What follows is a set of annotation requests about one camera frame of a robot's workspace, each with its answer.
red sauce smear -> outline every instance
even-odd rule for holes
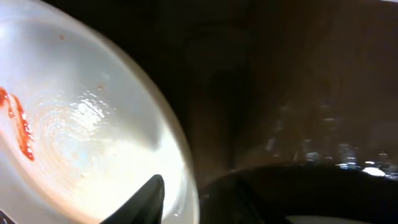
[[[12,108],[10,95],[8,95],[7,91],[3,87],[0,87],[0,106],[8,106],[8,116],[15,122],[17,127],[19,148],[28,159],[34,161],[35,158],[30,146],[30,143],[34,139],[32,131],[30,130],[30,125],[26,120],[25,111],[18,97],[15,95],[11,95],[11,97],[15,101],[16,110]]]

dark background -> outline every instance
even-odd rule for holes
[[[144,68],[182,124],[199,188],[310,151],[338,162],[341,143],[359,161],[398,159],[398,4],[45,1]]]

